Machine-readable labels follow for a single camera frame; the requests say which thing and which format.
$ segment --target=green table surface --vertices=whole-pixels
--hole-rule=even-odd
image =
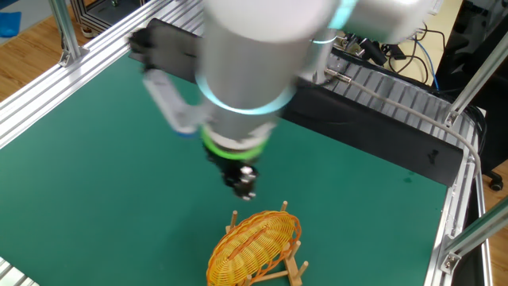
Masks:
[[[123,56],[0,150],[0,257],[43,286],[206,285],[232,211],[287,200],[304,284],[423,285],[444,185],[281,121],[243,202],[200,140],[171,130],[140,70]]]

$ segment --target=metal bar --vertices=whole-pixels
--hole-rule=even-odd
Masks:
[[[17,282],[15,285],[13,286],[21,286],[23,284],[23,282],[25,282],[25,280],[27,279],[28,277],[26,275],[23,275]]]
[[[462,257],[506,225],[508,225],[508,197],[453,238],[444,252]]]
[[[72,12],[74,13],[74,18],[76,20],[76,22],[78,22],[78,24],[82,24],[81,23],[81,5],[80,4],[83,4],[83,0],[71,0],[71,7],[72,7]]]
[[[462,111],[464,111],[464,108],[473,100],[475,95],[504,61],[506,56],[508,56],[508,33],[499,41],[499,44],[487,57],[485,62],[469,81],[468,85],[462,90],[459,97],[457,97],[450,107],[450,111],[444,121],[448,127],[453,125]]]
[[[483,196],[483,180],[482,173],[475,178],[476,196],[478,198],[478,215],[482,217],[487,211],[485,209],[485,197]],[[483,284],[484,286],[492,286],[492,267],[491,267],[491,251],[489,250],[489,240],[486,239],[482,244],[482,264],[483,264]]]
[[[3,277],[5,275],[7,275],[7,273],[9,273],[9,271],[13,268],[12,265],[8,265],[5,269],[3,269],[3,271],[0,273],[0,280],[3,279]]]
[[[62,67],[72,64],[78,58],[86,53],[86,50],[79,47],[74,28],[72,27],[71,17],[69,16],[67,5],[64,0],[49,0],[49,5],[55,17],[56,26],[62,38],[62,57],[59,64]]]

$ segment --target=wooden floor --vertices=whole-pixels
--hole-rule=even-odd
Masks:
[[[79,44],[88,41],[77,24],[75,32]],[[60,55],[60,35],[52,17],[0,46],[0,101],[55,65]],[[484,176],[487,209],[508,195],[508,161],[496,171],[502,175],[506,187],[494,192],[488,187],[489,179]],[[499,231],[490,242],[494,285],[508,285],[508,228]]]

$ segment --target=aluminum frame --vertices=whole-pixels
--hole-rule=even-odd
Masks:
[[[101,18],[89,14],[88,11],[94,7],[102,4],[103,2],[111,2],[110,0],[98,0],[86,6],[83,0],[71,0],[72,11],[74,12],[75,19],[82,29],[91,29],[93,32],[99,34],[111,27],[110,24],[103,21]],[[146,3],[145,0],[140,0],[140,6]]]
[[[485,208],[485,197],[483,196],[483,179],[482,174],[478,174],[475,178],[476,185],[476,196],[478,199],[478,214],[479,217],[487,212]],[[493,285],[492,282],[492,267],[491,267],[491,250],[489,247],[489,240],[487,239],[484,243],[482,243],[482,263],[483,265],[488,265],[489,267],[483,267],[483,283],[485,286]]]
[[[129,50],[127,37],[129,34],[139,28],[145,27],[148,22],[157,17],[160,20],[180,26],[196,35],[201,36],[202,27],[202,3],[201,0],[192,0],[188,2],[177,2],[172,0],[152,0],[140,9],[136,10],[116,25],[107,29],[104,33],[94,38],[84,48],[90,51],[79,61],[69,64],[66,68],[56,65],[50,68],[43,75],[39,76],[31,83],[20,89],[9,98],[0,102],[0,148],[9,144],[19,134],[27,130],[33,123],[45,116],[49,111],[58,106],[63,100],[71,96],[80,87],[93,79],[101,71],[107,68],[119,57],[125,55]],[[357,100],[364,100],[365,95],[355,96]],[[409,102],[400,96],[396,101],[414,108],[416,99]],[[444,112],[440,112],[445,107],[441,102],[435,106],[437,110],[432,110],[433,117],[442,118]],[[390,114],[397,118],[398,112],[392,106],[374,104],[371,108],[385,114]],[[428,104],[422,107],[423,113],[427,110]],[[413,118],[404,116],[406,124],[424,132],[431,133],[433,136],[442,140],[451,141],[450,136],[442,130],[437,130],[431,126],[415,122]],[[466,128],[471,125],[471,119],[464,114],[459,116],[455,127],[460,133],[474,142],[478,146],[478,134],[474,128]],[[459,175],[456,183],[447,190],[442,209],[442,216],[437,230],[437,236],[434,248],[429,261],[427,275],[424,286],[449,286],[452,277],[442,272],[438,267],[438,261],[443,255],[442,241],[445,235],[455,236],[460,233],[464,227],[464,218],[468,207],[468,198],[473,181],[474,164],[470,161],[467,150],[464,150],[464,159],[460,166]],[[479,190],[479,213],[484,213],[483,192]],[[488,253],[488,242],[485,242],[483,250],[483,268],[486,274],[491,277],[490,254]],[[486,286],[491,286],[491,278],[487,279]]]
[[[484,216],[475,220],[468,228],[454,238],[448,237],[445,244],[444,261],[441,270],[453,273],[458,261],[476,246],[508,225],[508,197],[492,207]]]
[[[26,286],[32,286],[34,284],[39,286],[39,284],[36,284],[33,280],[29,279],[25,274],[0,257],[0,283],[2,285],[7,285],[8,283],[6,281],[11,281],[13,286],[21,286],[25,282]]]
[[[84,56],[88,50],[78,45],[65,0],[49,0],[49,5],[51,6],[56,26],[62,39],[63,52],[59,65],[65,67],[68,64],[74,63],[81,56]]]

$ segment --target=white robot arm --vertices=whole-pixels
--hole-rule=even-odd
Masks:
[[[402,41],[421,24],[427,2],[206,0],[195,75],[202,104],[186,105],[162,71],[147,71],[144,83],[173,129],[202,127],[208,157],[225,184],[249,200],[258,176],[252,164],[291,100],[293,82],[322,74],[336,29]]]

